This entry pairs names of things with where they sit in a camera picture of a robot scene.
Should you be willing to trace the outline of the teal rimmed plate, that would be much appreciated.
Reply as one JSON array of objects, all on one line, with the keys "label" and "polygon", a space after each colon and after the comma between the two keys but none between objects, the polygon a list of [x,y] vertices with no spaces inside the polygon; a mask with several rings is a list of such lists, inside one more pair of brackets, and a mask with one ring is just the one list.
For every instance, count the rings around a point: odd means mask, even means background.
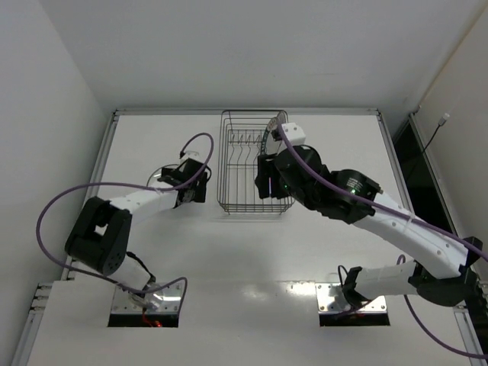
[{"label": "teal rimmed plate", "polygon": [[273,133],[277,132],[277,126],[280,121],[277,116],[270,119],[264,133],[262,134],[262,141],[260,146],[261,155],[273,155],[277,154],[281,148],[281,141],[274,138]]}]

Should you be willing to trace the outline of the white plate black line drawing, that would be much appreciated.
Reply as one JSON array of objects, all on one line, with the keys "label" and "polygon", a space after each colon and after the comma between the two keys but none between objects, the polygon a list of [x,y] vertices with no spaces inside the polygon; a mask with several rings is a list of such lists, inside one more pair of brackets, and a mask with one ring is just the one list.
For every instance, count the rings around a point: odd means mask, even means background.
[{"label": "white plate black line drawing", "polygon": [[162,173],[165,172],[166,170],[172,171],[172,170],[174,170],[177,167],[178,167],[178,164],[168,164],[168,165],[164,165],[164,166],[161,166],[161,167],[157,168],[148,177],[148,179],[146,181],[146,186],[147,187],[150,187],[151,185],[153,185],[156,181],[158,181],[160,179],[160,177],[162,176]]}]

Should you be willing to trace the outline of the orange sunburst plate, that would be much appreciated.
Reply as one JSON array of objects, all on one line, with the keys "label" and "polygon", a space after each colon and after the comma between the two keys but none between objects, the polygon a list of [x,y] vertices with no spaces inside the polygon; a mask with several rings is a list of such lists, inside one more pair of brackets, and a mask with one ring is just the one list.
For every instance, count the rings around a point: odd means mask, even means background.
[{"label": "orange sunburst plate", "polygon": [[278,124],[286,124],[288,122],[288,115],[286,111],[279,111],[276,118]]}]

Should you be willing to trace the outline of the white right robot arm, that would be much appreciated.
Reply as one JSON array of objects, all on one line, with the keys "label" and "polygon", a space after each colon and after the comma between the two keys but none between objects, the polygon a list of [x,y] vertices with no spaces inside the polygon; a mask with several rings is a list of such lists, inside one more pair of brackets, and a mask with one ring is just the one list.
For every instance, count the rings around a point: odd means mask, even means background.
[{"label": "white right robot arm", "polygon": [[255,185],[261,198],[293,197],[306,209],[373,233],[411,256],[398,267],[351,268],[340,287],[342,299],[351,307],[358,308],[379,296],[404,294],[454,307],[477,295],[477,276],[471,265],[478,254],[416,224],[418,218],[408,210],[399,218],[357,201],[362,197],[389,208],[397,206],[368,176],[352,169],[330,171],[314,148],[302,145],[294,149],[310,169],[347,193],[318,182],[289,150],[283,150],[257,158]]}]

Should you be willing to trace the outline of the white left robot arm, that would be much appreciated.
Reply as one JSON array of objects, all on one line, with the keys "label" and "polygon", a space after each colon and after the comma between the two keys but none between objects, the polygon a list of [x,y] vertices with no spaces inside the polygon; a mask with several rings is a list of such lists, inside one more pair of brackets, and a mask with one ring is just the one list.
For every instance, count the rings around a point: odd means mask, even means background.
[{"label": "white left robot arm", "polygon": [[131,287],[143,303],[156,287],[156,276],[128,250],[133,226],[163,211],[188,203],[204,203],[212,171],[191,157],[161,175],[146,190],[109,200],[98,196],[83,206],[65,244],[66,253],[116,284]]}]

